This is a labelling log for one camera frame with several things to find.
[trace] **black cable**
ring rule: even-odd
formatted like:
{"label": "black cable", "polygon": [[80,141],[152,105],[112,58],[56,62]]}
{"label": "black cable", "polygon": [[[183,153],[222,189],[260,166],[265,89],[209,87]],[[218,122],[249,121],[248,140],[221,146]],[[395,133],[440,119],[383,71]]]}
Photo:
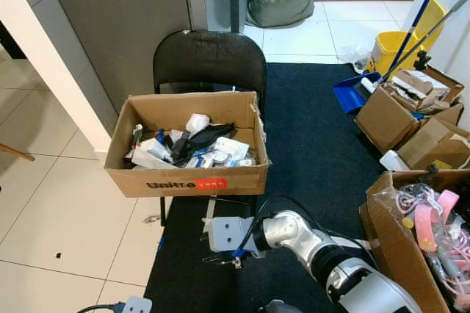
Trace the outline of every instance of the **black cable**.
{"label": "black cable", "polygon": [[242,250],[247,242],[248,242],[248,239],[250,238],[251,234],[253,233],[253,230],[255,228],[255,225],[259,222],[259,219],[261,218],[261,213],[263,212],[264,208],[266,207],[266,205],[274,198],[285,198],[289,201],[291,201],[293,204],[295,204],[299,209],[301,209],[308,220],[310,220],[310,222],[312,222],[319,230],[325,232],[326,234],[329,234],[330,236],[331,235],[336,235],[337,237],[343,237],[345,238],[346,240],[349,240],[353,243],[355,243],[356,245],[358,245],[364,252],[366,252],[367,256],[371,259],[372,261],[372,264],[375,266],[375,269],[378,269],[378,265],[377,265],[377,262],[375,261],[375,258],[371,255],[371,253],[369,252],[369,250],[367,248],[365,248],[359,241],[353,239],[352,237],[349,237],[347,235],[344,235],[344,234],[341,234],[339,232],[336,232],[336,231],[333,231],[333,230],[330,230],[330,229],[327,229],[325,228],[324,226],[322,226],[317,220],[315,220],[315,217],[297,200],[293,199],[292,197],[289,197],[288,195],[284,195],[284,194],[278,194],[278,195],[274,195],[273,197],[271,198],[268,198],[260,207],[259,207],[259,210],[257,211],[256,213],[256,216],[253,218],[253,221],[251,222],[250,224],[250,227],[248,228],[248,231],[247,233],[245,234],[245,237],[243,238],[243,240],[240,242],[240,245],[238,246],[238,248],[236,249],[236,251],[239,251],[239,250]]}
{"label": "black cable", "polygon": [[110,311],[112,311],[114,309],[114,304],[96,304],[94,306],[83,308],[82,310],[78,311],[77,313],[85,313],[85,312],[92,311],[94,309],[109,309]]}

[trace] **chair leg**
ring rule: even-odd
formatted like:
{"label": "chair leg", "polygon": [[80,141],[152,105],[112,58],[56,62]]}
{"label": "chair leg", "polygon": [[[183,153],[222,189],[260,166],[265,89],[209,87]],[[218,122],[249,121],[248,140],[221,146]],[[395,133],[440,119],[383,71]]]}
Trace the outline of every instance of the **chair leg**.
{"label": "chair leg", "polygon": [[251,215],[255,216],[256,215],[256,201],[258,200],[257,195],[252,195],[251,196]]}
{"label": "chair leg", "polygon": [[162,227],[165,227],[167,225],[165,197],[160,197],[160,225],[162,225]]}
{"label": "chair leg", "polygon": [[27,155],[25,153],[22,153],[21,151],[18,151],[18,150],[13,149],[9,146],[6,146],[5,144],[0,143],[0,150],[6,151],[6,152],[8,152],[12,155],[17,156],[17,157],[22,157],[23,159],[26,159],[26,160],[29,160],[29,161],[34,161],[35,160],[35,158],[32,157],[31,155]]}

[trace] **white tile floor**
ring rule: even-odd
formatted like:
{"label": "white tile floor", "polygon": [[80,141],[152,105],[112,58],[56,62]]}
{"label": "white tile floor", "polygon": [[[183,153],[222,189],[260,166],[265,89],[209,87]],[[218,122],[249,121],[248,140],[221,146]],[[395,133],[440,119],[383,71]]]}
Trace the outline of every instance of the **white tile floor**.
{"label": "white tile floor", "polygon": [[345,46],[362,45],[372,50],[379,32],[397,31],[403,25],[411,1],[315,2],[314,14],[289,26],[245,26],[263,50],[268,62],[339,63]]}
{"label": "white tile floor", "polygon": [[[319,2],[288,27],[246,27],[268,62],[336,63],[342,46],[372,48],[410,2]],[[76,312],[142,295],[162,235],[157,199],[124,198],[92,146],[27,61],[0,62],[0,306]]]}

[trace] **blue handle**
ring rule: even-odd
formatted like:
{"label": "blue handle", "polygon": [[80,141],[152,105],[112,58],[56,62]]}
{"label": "blue handle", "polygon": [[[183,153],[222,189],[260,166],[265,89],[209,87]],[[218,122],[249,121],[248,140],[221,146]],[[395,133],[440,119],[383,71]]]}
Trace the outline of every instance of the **blue handle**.
{"label": "blue handle", "polygon": [[429,4],[429,1],[430,1],[430,0],[424,0],[424,1],[423,1],[423,4],[421,5],[421,8],[419,8],[418,14],[417,14],[416,17],[414,18],[414,21],[413,21],[413,23],[411,24],[411,28],[410,28],[410,30],[408,30],[408,33],[407,33],[407,35],[405,36],[405,39],[403,40],[402,45],[401,45],[400,48],[398,49],[397,55],[395,56],[394,61],[391,63],[390,67],[393,67],[394,65],[397,64],[398,59],[400,58],[400,56],[402,55],[403,51],[405,50],[405,47],[406,47],[406,45],[408,44],[408,41],[410,40],[410,37],[411,37],[411,35],[413,34],[414,29],[415,29],[416,26],[418,25],[419,19],[421,19],[422,15],[423,15],[423,13],[424,13],[424,10],[426,9],[427,5]]}

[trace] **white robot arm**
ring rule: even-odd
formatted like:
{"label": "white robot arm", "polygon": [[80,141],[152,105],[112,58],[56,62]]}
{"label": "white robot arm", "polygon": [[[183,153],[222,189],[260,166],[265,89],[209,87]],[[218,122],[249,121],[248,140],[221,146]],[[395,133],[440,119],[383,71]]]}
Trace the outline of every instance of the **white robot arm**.
{"label": "white robot arm", "polygon": [[[229,243],[240,243],[252,220],[238,217],[213,219],[209,227],[211,249],[227,250]],[[231,227],[236,228],[238,235]],[[259,253],[279,247],[293,251],[303,267],[325,289],[331,303],[347,313],[422,312],[400,285],[364,260],[348,254],[325,232],[311,229],[296,212],[286,210],[260,220],[244,248]],[[282,311],[282,306],[276,306],[273,312]]]}

